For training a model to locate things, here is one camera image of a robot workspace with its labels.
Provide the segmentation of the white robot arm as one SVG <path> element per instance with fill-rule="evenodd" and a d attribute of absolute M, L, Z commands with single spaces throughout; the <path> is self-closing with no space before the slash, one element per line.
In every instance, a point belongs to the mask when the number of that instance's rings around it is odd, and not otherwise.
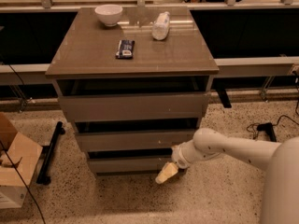
<path fill-rule="evenodd" d="M 209 128 L 172 147 L 171 161 L 156 177 L 158 184 L 197 161 L 227 155 L 265 171 L 260 224 L 299 224 L 299 137 L 285 142 L 228 137 Z"/>

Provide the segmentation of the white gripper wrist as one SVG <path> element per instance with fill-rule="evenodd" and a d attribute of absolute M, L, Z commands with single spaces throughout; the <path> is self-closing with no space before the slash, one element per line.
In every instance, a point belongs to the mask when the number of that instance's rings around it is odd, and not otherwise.
<path fill-rule="evenodd" d="M 200 159 L 198 154 L 199 152 L 195 148 L 193 140 L 173 146 L 171 155 L 172 162 L 167 162 L 164 165 L 161 172 L 155 178 L 156 183 L 163 184 L 178 172 L 178 168 L 189 168 Z"/>

